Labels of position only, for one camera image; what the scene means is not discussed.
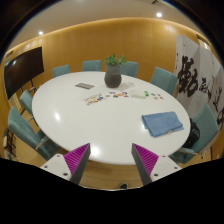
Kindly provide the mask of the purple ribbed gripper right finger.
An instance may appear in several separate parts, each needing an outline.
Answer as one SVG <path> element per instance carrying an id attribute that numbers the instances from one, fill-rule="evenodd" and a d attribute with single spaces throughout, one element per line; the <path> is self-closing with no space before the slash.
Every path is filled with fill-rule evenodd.
<path id="1" fill-rule="evenodd" d="M 152 182 L 150 175 L 158 161 L 159 156 L 135 143 L 132 144 L 131 153 L 140 174 L 142 184 L 150 184 Z"/>

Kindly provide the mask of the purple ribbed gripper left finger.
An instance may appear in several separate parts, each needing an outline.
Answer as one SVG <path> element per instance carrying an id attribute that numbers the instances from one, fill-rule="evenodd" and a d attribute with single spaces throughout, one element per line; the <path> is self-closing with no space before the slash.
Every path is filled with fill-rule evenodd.
<path id="1" fill-rule="evenodd" d="M 90 156 L 90 144 L 74 149 L 64 155 L 66 164 L 72 174 L 70 181 L 79 184 Z"/>

